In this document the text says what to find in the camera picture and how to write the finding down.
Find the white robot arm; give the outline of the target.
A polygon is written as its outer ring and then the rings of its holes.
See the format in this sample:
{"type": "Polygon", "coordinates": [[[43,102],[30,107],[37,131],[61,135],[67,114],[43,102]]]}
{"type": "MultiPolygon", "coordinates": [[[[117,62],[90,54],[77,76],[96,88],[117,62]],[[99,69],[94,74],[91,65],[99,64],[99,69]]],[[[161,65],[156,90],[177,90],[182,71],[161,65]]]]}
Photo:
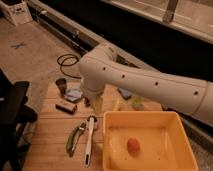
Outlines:
{"type": "Polygon", "coordinates": [[[100,43],[79,61],[81,88],[94,102],[110,84],[146,97],[213,127],[213,83],[116,63],[116,48],[100,43]]]}

